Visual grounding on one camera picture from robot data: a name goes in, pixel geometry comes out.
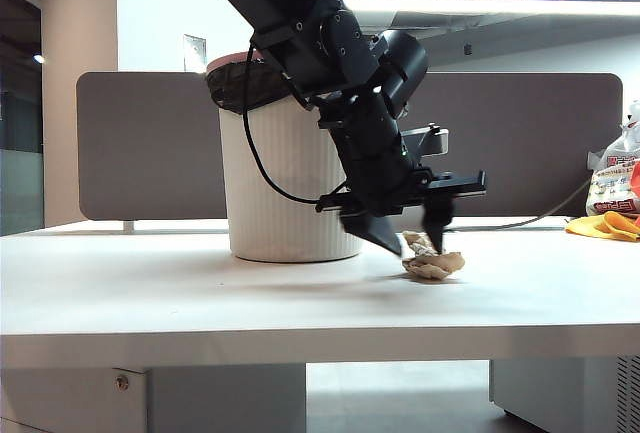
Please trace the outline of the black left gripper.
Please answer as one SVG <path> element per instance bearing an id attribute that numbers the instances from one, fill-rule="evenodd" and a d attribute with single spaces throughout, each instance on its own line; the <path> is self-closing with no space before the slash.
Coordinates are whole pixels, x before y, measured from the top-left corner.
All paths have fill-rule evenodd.
<path id="1" fill-rule="evenodd" d="M 444 229 L 454 214 L 452 198 L 485 193 L 485 174 L 446 178 L 420 165 L 379 94 L 347 97 L 335 92 L 316 97 L 314 104 L 320 112 L 319 127 L 329 131 L 350 189 L 321 196 L 316 210 L 354 212 L 341 213 L 346 233 L 400 256 L 401 243 L 389 220 L 381 216 L 423 203 L 423 230 L 441 254 Z"/>

